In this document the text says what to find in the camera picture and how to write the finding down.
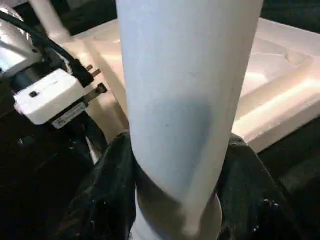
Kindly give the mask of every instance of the styrofoam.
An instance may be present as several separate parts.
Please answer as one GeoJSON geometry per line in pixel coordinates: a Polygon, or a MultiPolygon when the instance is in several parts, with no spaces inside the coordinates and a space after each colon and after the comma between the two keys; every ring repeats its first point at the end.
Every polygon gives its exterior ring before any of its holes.
{"type": "MultiPolygon", "coordinates": [[[[128,114],[118,21],[76,37],[128,114]]],[[[318,117],[319,59],[319,34],[260,18],[232,131],[260,152],[318,117]]]]}

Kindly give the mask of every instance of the white pipe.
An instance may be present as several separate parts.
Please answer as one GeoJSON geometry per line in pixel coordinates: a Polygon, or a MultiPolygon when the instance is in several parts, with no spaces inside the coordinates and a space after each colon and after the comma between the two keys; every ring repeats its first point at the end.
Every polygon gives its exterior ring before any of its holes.
{"type": "Polygon", "coordinates": [[[262,2],[117,1],[132,150],[187,232],[221,172],[262,2]]]}
{"type": "Polygon", "coordinates": [[[70,39],[68,30],[61,23],[49,0],[29,0],[29,3],[50,39],[59,43],[70,39]]]}

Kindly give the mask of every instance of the black plastic bag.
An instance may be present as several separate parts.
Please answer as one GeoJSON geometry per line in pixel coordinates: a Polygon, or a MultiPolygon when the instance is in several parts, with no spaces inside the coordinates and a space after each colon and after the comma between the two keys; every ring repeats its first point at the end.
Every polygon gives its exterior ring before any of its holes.
{"type": "Polygon", "coordinates": [[[126,240],[136,217],[134,156],[118,135],[81,183],[53,239],[126,240]]]}

